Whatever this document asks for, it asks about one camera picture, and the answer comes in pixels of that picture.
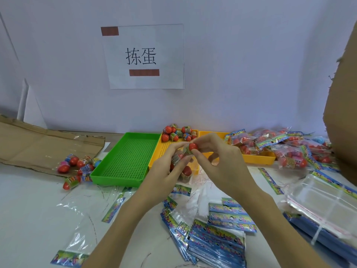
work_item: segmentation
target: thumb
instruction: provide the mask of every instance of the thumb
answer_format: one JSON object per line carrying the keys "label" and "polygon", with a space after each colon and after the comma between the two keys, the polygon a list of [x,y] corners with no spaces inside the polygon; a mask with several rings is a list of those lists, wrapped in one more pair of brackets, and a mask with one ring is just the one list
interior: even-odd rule
{"label": "thumb", "polygon": [[193,149],[191,150],[191,152],[194,154],[197,159],[197,162],[199,162],[200,166],[202,166],[206,174],[212,173],[212,171],[214,170],[214,165],[212,165],[212,163],[208,161],[208,159],[197,149]]}
{"label": "thumb", "polygon": [[171,171],[171,173],[168,175],[168,178],[169,179],[173,179],[176,182],[178,177],[180,176],[180,174],[184,170],[185,166],[187,166],[187,164],[190,162],[190,160],[191,160],[191,156],[183,157],[179,161],[179,163],[174,167],[174,169]]}

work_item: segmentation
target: plastic tray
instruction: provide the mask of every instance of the plastic tray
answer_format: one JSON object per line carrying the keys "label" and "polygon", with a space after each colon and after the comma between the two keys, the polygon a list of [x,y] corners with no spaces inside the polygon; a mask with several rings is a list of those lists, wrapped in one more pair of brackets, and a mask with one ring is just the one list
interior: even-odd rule
{"label": "plastic tray", "polygon": [[93,183],[139,187],[160,136],[126,133],[92,172]]}
{"label": "plastic tray", "polygon": [[[229,134],[229,133],[222,133],[222,132],[217,132],[217,131],[200,131],[199,132],[199,137],[201,137],[203,135],[207,135],[209,133],[216,133],[222,139],[224,139],[224,137],[227,134]],[[203,153],[203,155],[206,156],[207,158],[211,154],[212,154],[212,152]],[[263,154],[263,155],[261,156],[261,155],[246,155],[246,154],[243,154],[244,162],[247,162],[249,164],[266,164],[266,165],[270,165],[270,164],[274,163],[274,161],[275,161],[274,152],[264,151],[261,154]]]}
{"label": "plastic tray", "polygon": [[[183,138],[179,138],[178,142],[182,142],[184,141]],[[168,146],[170,146],[172,143],[171,140],[168,140],[167,142],[162,142],[161,141],[161,135],[160,135],[160,139],[157,143],[157,146],[155,148],[154,154],[152,155],[152,158],[150,160],[149,163],[149,169],[151,169],[152,164],[161,156],[163,156],[163,154],[165,153],[165,151],[167,150]],[[190,166],[192,173],[197,175],[199,173],[199,164],[196,160],[196,158],[194,158],[193,162],[189,162],[188,166]]]}

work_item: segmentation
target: green plastic tray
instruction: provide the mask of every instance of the green plastic tray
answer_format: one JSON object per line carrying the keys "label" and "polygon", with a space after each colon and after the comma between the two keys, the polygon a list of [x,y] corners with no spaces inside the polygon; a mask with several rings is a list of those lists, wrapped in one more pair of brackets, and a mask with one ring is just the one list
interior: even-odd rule
{"label": "green plastic tray", "polygon": [[93,183],[139,187],[160,136],[126,133],[91,173]]}

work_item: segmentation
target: white paper sign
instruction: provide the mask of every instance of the white paper sign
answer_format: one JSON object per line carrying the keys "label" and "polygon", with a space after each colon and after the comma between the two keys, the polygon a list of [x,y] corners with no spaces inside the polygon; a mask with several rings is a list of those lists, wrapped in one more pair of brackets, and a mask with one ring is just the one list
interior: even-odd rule
{"label": "white paper sign", "polygon": [[184,26],[102,27],[111,89],[183,89]]}

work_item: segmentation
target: cardboard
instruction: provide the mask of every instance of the cardboard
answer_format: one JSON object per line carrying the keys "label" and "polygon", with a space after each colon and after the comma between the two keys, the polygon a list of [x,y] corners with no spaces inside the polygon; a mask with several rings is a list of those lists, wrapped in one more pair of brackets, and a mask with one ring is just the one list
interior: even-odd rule
{"label": "cardboard", "polygon": [[341,174],[357,185],[357,24],[329,89],[324,123]]}
{"label": "cardboard", "polygon": [[79,158],[95,157],[104,147],[105,137],[77,135],[47,130],[0,115],[0,162],[56,176],[74,176],[77,167],[68,174],[59,174],[57,167],[70,153]]}

